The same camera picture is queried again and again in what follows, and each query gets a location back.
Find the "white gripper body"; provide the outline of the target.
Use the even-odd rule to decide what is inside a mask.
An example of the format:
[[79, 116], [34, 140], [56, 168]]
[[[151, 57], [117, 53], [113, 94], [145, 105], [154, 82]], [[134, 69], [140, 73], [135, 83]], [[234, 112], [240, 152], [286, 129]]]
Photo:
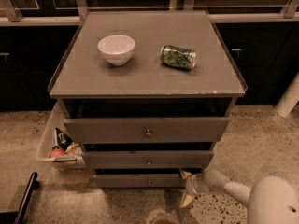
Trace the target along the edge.
[[187, 173], [184, 176], [185, 189], [189, 195], [195, 196], [202, 192], [209, 192], [209, 187], [206, 184], [206, 175]]

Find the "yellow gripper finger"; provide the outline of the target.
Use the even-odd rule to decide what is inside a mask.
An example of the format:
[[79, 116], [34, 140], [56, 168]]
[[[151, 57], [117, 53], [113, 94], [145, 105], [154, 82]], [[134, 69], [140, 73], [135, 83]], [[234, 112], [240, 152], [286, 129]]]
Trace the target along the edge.
[[183, 179], [187, 179], [189, 176], [192, 175], [192, 173], [185, 171], [183, 169], [180, 169], [179, 171], [180, 171], [180, 175]]
[[194, 196], [188, 193], [183, 193], [180, 201], [180, 208], [187, 207], [194, 200]]

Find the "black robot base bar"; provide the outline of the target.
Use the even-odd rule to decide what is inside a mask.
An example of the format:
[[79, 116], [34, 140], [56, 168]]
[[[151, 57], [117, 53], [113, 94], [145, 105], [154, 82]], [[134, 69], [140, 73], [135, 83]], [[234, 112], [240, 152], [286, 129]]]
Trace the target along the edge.
[[22, 224], [32, 193], [39, 187], [38, 172], [32, 172], [17, 210], [0, 212], [0, 224]]

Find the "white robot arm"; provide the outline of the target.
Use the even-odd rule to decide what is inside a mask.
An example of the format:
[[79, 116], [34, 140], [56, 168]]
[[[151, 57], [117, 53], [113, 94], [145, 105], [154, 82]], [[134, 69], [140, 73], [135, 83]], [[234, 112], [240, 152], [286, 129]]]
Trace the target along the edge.
[[247, 224], [299, 224], [298, 191], [282, 178], [266, 176], [250, 188], [215, 169], [201, 174], [179, 171], [185, 184], [181, 208], [202, 192], [223, 191], [248, 209]]

